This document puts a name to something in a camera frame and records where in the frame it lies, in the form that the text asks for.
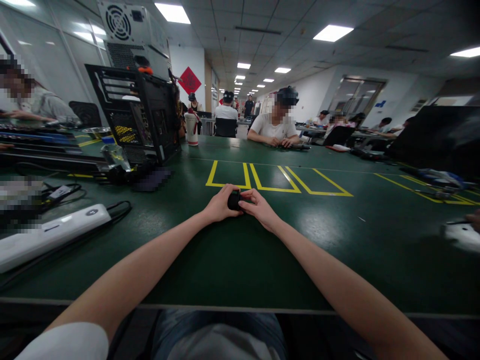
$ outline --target red decoration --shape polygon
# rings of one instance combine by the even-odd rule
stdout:
[[[200,80],[195,76],[190,66],[185,69],[185,71],[180,77],[183,81],[180,81],[179,84],[186,91],[187,94],[196,92],[200,85],[202,85]]]

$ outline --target white device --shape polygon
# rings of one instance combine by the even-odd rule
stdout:
[[[97,1],[105,27],[105,42],[110,63],[114,68],[135,68],[134,56],[150,62],[153,75],[170,81],[172,68],[167,35],[152,14],[140,5]]]
[[[110,221],[102,204],[93,205],[0,240],[0,273],[65,244]]]

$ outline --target green table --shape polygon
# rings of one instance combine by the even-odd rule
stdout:
[[[79,248],[30,269],[0,300],[70,303],[127,254],[202,210],[219,186],[233,183],[260,188],[282,219],[403,312],[480,315],[479,256],[439,236],[440,224],[472,212],[480,194],[439,203],[409,190],[424,185],[396,166],[323,147],[280,150],[210,136],[199,136],[198,147],[184,145],[168,166],[174,175],[154,193],[81,181],[87,198],[49,211],[44,221],[120,200],[130,200],[132,212]],[[142,306],[332,312],[285,246],[249,215],[195,236]]]

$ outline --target black monitor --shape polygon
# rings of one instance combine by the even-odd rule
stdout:
[[[480,107],[424,106],[387,155],[417,168],[480,176]]]

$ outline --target power strip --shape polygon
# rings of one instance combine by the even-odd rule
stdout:
[[[0,240],[0,274],[32,260],[111,220],[102,204],[44,223]]]

